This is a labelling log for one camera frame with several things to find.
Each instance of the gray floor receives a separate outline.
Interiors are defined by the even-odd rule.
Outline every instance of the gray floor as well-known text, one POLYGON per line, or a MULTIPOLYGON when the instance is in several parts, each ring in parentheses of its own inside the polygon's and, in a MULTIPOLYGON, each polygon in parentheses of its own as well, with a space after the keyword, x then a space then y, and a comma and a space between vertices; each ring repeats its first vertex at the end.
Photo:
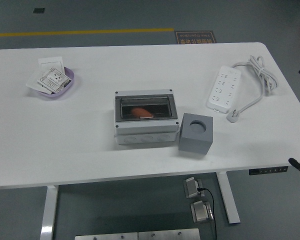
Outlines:
MULTIPOLYGON (((0 33, 144 28, 213 30, 218 43, 262 42, 300 101, 300 0, 0 0, 0 33), (33 8, 45 13, 33 15, 33 8)), ((0 49, 156 44, 176 44, 174 33, 0 37, 0 49)), ((198 176, 214 194, 219 240, 300 239, 297 170, 228 176, 241 219, 236 225, 227 222, 216 175, 198 176)), ((201 239, 214 239, 212 225, 192 221, 182 185, 187 177, 60 186, 54 239, 177 228, 199 228, 201 239)), ((45 189, 0 190, 0 240, 40 238, 45 189)))

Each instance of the orange object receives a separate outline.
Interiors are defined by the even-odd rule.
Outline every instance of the orange object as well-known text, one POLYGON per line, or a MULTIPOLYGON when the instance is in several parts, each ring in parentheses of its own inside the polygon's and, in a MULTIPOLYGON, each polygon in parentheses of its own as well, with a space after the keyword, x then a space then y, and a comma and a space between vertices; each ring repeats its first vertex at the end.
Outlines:
POLYGON ((142 118, 145 118, 145 119, 151 119, 154 117, 153 114, 151 114, 150 112, 148 112, 147 110, 141 108, 141 107, 135 107, 131 110, 131 114, 138 118, 138 119, 142 119, 142 118))

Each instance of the power cord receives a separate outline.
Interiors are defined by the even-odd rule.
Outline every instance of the power cord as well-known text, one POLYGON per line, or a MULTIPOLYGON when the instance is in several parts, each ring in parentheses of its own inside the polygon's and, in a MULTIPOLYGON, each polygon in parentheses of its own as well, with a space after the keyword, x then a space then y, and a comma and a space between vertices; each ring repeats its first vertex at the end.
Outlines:
POLYGON ((211 197, 212 197, 212 216, 214 219, 214 231, 215 231, 215 240, 217 240, 217 224, 216 224, 216 217, 215 217, 215 199, 213 194, 211 193, 211 191, 208 188, 197 188, 198 192, 201 192, 203 190, 207 190, 211 197))
POLYGON ((261 95, 254 101, 250 102, 248 105, 244 106, 240 110, 234 110, 233 112, 230 112, 227 115, 227 119, 231 123, 235 123, 239 119, 239 115, 246 109, 250 108, 251 106, 255 105, 257 102, 259 102, 263 96, 265 95, 265 86, 267 87, 267 91, 270 94, 272 90, 274 90, 277 86, 277 78, 275 75, 273 75, 270 71, 268 71, 265 68, 265 61, 262 56, 258 56, 257 58, 255 56, 250 55, 250 59, 248 62, 238 62, 232 66, 232 68, 236 68, 238 66, 247 66, 253 68, 255 74, 259 77, 261 86, 262 86, 262 92, 261 95))

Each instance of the purple bowl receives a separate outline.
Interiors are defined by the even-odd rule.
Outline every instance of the purple bowl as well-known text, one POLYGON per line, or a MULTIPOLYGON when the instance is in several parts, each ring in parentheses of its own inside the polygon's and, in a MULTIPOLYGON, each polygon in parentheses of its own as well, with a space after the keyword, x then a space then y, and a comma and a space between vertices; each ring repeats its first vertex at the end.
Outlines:
POLYGON ((47 93, 42 92, 42 91, 37 91, 37 92, 40 93, 41 95, 44 95, 44 96, 48 97, 48 98, 55 98, 55 97, 58 97, 58 96, 64 94, 65 91, 67 91, 68 88, 70 88, 71 85, 74 84, 74 81, 75 81, 75 74, 69 68, 64 67, 64 73, 68 78, 71 79, 71 82, 69 82, 69 84, 67 86, 65 86, 64 89, 62 89, 60 92, 57 92, 57 93, 54 93, 54 94, 47 94, 47 93))

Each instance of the table top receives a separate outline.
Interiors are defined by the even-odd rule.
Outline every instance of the table top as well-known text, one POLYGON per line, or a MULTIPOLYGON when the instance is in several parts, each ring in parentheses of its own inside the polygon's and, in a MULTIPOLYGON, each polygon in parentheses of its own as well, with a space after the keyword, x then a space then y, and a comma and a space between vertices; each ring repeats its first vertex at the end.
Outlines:
MULTIPOLYGON (((256 99, 247 67, 233 106, 256 99)), ((300 160, 300 103, 262 43, 0 50, 0 189, 287 166, 300 160), (230 123, 207 107, 221 66, 263 56, 278 79, 270 96, 230 123), (26 87, 39 58, 62 56, 75 82, 57 99, 26 87), (184 113, 213 117, 207 155, 178 141, 118 145, 115 91, 173 89, 184 113)))

